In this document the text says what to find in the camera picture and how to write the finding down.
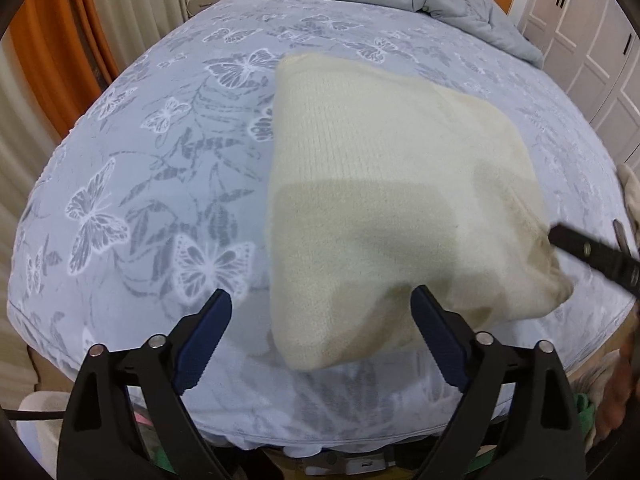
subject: orange curtain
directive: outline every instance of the orange curtain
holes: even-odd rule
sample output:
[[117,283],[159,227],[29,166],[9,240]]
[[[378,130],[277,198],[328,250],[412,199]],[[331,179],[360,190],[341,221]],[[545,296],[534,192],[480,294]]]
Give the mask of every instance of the orange curtain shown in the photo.
[[100,78],[108,84],[118,75],[93,1],[25,0],[10,30],[27,82],[66,137],[100,97]]

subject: green fabric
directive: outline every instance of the green fabric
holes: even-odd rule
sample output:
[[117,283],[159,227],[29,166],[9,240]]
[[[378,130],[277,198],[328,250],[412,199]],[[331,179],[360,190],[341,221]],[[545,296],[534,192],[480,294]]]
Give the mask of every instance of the green fabric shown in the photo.
[[[580,432],[582,438],[586,438],[591,428],[595,424],[596,420],[596,405],[593,404],[586,394],[574,394],[575,407],[578,410],[578,422],[580,423]],[[467,473],[472,473],[483,467],[487,467],[494,459],[495,449],[482,453],[480,456],[476,456]]]
[[169,457],[166,455],[162,447],[159,447],[158,452],[156,452],[156,457],[154,458],[154,464],[157,465],[158,467],[161,467],[165,471],[168,471],[169,473],[175,473],[174,468],[171,466],[171,463],[169,462]]

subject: black door handle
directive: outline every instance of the black door handle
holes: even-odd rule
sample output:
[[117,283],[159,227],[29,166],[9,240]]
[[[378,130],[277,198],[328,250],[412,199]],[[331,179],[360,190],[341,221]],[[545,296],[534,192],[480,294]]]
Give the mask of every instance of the black door handle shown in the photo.
[[626,53],[629,52],[629,47],[631,46],[631,39],[633,38],[633,36],[630,34],[629,35],[629,39],[626,40],[626,47],[625,47],[625,51],[622,53],[623,56],[626,56]]

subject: black cable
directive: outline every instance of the black cable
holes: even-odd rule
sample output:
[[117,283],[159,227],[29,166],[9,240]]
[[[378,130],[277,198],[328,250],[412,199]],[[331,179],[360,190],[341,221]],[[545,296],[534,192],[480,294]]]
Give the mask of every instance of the black cable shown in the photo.
[[21,410],[4,410],[9,420],[60,420],[65,412],[24,412]]

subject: human hand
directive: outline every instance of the human hand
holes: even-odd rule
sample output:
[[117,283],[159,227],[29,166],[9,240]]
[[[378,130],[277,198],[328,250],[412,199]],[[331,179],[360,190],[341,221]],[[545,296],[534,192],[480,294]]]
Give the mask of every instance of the human hand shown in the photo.
[[620,358],[613,374],[604,388],[604,396],[596,412],[596,442],[604,440],[611,431],[622,425],[626,403],[632,394],[640,400],[640,381],[631,371],[631,356],[634,351],[634,334],[620,347]]

